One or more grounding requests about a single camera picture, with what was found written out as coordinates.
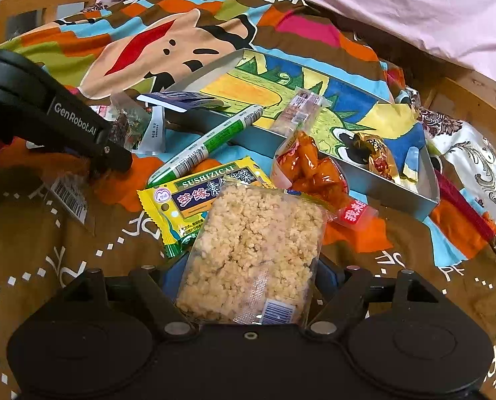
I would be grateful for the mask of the white green pickle pouch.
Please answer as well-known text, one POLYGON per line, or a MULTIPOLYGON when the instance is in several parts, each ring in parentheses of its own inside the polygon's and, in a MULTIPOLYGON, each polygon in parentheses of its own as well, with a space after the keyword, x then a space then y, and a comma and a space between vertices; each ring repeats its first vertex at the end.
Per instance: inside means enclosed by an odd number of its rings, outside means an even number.
POLYGON ((112 123, 109 139, 134 154, 155 155, 166 150, 165 109, 137 101, 126 93, 111 96, 110 104, 91 106, 112 123))

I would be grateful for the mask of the yellow green snack packet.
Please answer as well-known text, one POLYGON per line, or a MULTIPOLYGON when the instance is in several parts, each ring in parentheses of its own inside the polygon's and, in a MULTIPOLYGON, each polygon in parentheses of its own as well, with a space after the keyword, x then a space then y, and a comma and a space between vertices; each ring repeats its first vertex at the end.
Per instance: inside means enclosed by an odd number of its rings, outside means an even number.
POLYGON ((247 156, 138 192, 143 210, 158 227, 165 257, 180 256, 193 244, 223 180, 274 187, 262 168, 247 156))

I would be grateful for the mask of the orange red chicken feet pack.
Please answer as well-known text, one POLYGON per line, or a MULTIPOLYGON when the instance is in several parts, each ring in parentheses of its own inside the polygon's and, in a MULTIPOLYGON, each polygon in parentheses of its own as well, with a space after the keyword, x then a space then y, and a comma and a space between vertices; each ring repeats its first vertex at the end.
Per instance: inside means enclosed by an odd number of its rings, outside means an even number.
POLYGON ((271 180, 275 187, 319 204, 331 221, 343 227, 363 230, 378 216, 376 209, 349 194, 336 161, 321 156, 314 139, 300 129, 275 152, 271 180))

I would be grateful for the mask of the floral white quilt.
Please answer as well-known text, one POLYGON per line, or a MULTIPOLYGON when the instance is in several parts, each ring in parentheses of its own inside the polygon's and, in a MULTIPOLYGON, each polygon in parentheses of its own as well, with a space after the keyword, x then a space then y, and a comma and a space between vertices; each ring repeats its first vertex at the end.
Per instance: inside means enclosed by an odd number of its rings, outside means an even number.
POLYGON ((466 194, 496 224, 496 149, 492 143, 472 124, 423 107, 415 89, 405 88, 398 98, 411 104, 429 151, 453 166, 466 194))

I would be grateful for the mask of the clear bag rice crisp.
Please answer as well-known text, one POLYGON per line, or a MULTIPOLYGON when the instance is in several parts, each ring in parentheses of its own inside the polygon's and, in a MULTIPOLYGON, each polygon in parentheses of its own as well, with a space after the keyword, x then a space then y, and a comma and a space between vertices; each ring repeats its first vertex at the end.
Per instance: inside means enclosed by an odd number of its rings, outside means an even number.
POLYGON ((225 180, 189 254, 176 305, 193 319, 306 321, 327 223, 307 197, 225 180))

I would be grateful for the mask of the colourful cartoon blanket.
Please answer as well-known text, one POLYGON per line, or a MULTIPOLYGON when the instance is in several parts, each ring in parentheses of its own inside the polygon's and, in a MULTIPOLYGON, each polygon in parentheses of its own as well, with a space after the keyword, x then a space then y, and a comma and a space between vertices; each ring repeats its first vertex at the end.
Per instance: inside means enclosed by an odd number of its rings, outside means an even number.
MULTIPOLYGON (((367 237, 333 226, 325 241, 337 260, 363 262, 381 275, 415 268, 474 318, 491 337, 493 359, 482 386, 496 399, 496 224, 440 157, 441 201, 424 220, 382 206, 367 237)), ((72 154, 36 153, 23 139, 0 143, 0 399, 17 394, 5 345, 43 302, 91 265, 119 275, 165 257, 159 230, 137 192, 159 167, 135 158, 128 172, 106 172, 80 188, 93 225, 85 228, 49 191, 59 177, 84 177, 72 154)))

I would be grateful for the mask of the clear brown snack bar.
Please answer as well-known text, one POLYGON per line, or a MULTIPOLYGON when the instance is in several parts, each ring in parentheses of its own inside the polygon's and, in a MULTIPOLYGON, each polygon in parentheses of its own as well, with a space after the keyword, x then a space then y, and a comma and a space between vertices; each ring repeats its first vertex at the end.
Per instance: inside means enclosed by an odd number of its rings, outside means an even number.
POLYGON ((296 88, 294 96, 274 120, 270 130, 285 137, 291 136, 297 129, 309 132, 320 111, 330 105, 331 102, 322 95, 296 88))

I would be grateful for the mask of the green sausage stick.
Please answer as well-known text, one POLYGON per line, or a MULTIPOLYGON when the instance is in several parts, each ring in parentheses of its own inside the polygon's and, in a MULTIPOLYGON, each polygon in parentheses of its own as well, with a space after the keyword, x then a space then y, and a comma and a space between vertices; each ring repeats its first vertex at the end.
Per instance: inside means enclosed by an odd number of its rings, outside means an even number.
POLYGON ((236 115, 229 117, 225 122, 214 127, 180 153, 163 163, 159 169, 149 176, 146 188, 156 187, 162 183, 188 175, 195 166, 207 159, 213 151, 260 119, 262 113, 262 106, 251 105, 236 115))

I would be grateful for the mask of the golden snack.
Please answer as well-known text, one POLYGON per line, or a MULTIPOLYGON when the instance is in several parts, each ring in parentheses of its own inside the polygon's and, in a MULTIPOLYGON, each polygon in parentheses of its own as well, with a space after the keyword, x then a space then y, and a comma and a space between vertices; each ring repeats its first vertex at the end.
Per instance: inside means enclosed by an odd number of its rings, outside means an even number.
POLYGON ((378 135, 356 133, 352 138, 351 153, 365 164, 370 172, 395 182, 398 169, 390 149, 378 135))

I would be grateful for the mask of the metal tray with dinosaur picture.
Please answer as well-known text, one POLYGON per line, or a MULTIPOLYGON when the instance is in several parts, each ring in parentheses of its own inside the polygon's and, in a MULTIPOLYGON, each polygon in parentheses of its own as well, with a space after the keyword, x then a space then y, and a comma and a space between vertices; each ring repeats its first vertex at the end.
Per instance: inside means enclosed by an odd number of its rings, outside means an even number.
POLYGON ((214 61, 171 86, 223 103, 213 109, 169 111, 168 120, 205 133, 249 105, 262 117, 234 141, 273 156, 297 128, 336 161, 348 187, 382 205, 425 219, 440 199, 416 112, 294 59, 250 50, 214 61))

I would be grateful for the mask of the blue small box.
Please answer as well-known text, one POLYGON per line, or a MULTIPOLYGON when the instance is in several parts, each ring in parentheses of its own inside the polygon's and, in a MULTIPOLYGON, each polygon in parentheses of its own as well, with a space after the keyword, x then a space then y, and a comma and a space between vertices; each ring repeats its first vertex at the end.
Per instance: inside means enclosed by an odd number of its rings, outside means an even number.
POLYGON ((164 107, 177 113, 185 113, 195 108, 223 108, 227 105, 219 98, 200 92, 191 91, 163 91, 140 94, 137 100, 151 104, 153 107, 164 107))

